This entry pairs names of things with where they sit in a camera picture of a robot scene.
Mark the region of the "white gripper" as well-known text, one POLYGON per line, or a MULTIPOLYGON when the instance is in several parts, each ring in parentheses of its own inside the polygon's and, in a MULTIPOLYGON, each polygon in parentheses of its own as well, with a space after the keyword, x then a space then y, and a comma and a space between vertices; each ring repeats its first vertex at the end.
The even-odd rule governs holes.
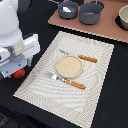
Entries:
POLYGON ((31 66, 32 57, 40 51, 38 35, 21 40, 9 47, 0 46, 0 79, 10 77, 16 71, 31 66))

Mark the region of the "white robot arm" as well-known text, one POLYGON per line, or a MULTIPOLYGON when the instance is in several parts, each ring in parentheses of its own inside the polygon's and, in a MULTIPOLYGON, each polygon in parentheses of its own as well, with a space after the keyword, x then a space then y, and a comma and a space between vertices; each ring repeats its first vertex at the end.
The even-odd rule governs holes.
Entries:
POLYGON ((40 51, 38 35, 23 38, 18 14, 24 13, 31 0, 0 0, 0 79, 31 65, 31 58, 40 51))

